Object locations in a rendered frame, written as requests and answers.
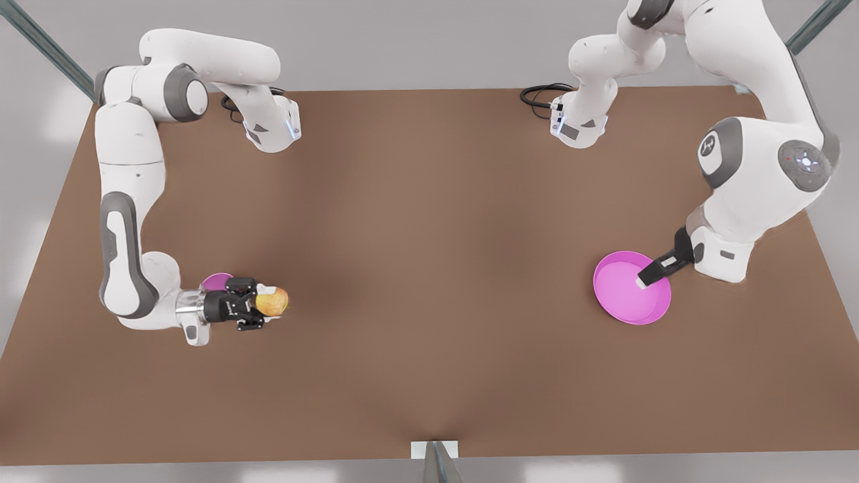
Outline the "silver frame post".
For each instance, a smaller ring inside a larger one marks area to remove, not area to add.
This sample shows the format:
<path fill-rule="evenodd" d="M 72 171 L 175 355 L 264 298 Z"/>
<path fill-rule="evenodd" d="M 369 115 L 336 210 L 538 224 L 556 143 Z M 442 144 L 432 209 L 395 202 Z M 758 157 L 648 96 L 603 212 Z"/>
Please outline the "silver frame post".
<path fill-rule="evenodd" d="M 426 442 L 421 483 L 463 483 L 453 458 L 442 442 Z"/>
<path fill-rule="evenodd" d="M 786 42 L 792 55 L 798 56 L 824 31 L 853 0 L 824 0 Z"/>
<path fill-rule="evenodd" d="M 0 0 L 0 16 L 3 16 L 90 101 L 97 101 L 92 77 L 15 0 Z"/>

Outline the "pink plate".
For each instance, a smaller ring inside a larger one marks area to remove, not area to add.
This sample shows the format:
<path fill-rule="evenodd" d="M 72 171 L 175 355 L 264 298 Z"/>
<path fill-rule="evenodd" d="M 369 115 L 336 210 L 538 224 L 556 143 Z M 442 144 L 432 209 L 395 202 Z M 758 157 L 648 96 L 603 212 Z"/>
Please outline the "pink plate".
<path fill-rule="evenodd" d="M 627 324 L 644 326 L 668 312 L 672 300 L 668 279 L 660 279 L 646 288 L 638 284 L 638 273 L 651 261 L 638 252 L 617 251 L 595 266 L 593 293 L 608 315 Z"/>

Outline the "yellow red apple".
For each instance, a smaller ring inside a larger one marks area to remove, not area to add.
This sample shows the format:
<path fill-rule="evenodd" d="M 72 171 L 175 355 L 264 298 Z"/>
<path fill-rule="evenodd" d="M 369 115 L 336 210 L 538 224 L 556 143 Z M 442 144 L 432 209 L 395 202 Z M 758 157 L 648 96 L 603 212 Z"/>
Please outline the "yellow red apple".
<path fill-rule="evenodd" d="M 282 315 L 288 305 L 289 295 L 283 288 L 277 287 L 277 293 L 270 294 L 270 296 L 258 296 L 256 294 L 256 309 L 264 316 Z"/>

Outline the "white post foot plate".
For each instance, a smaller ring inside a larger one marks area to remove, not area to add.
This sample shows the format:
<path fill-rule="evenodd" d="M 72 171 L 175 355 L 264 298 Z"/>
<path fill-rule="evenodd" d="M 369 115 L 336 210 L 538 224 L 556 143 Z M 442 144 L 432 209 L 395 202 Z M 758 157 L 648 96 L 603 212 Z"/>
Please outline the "white post foot plate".
<path fill-rule="evenodd" d="M 441 449 L 444 449 L 451 459 L 457 459 L 460 457 L 459 442 L 456 440 L 433 442 L 417 441 L 411 442 L 410 444 L 410 458 L 414 460 L 433 458 L 436 453 L 441 453 Z"/>

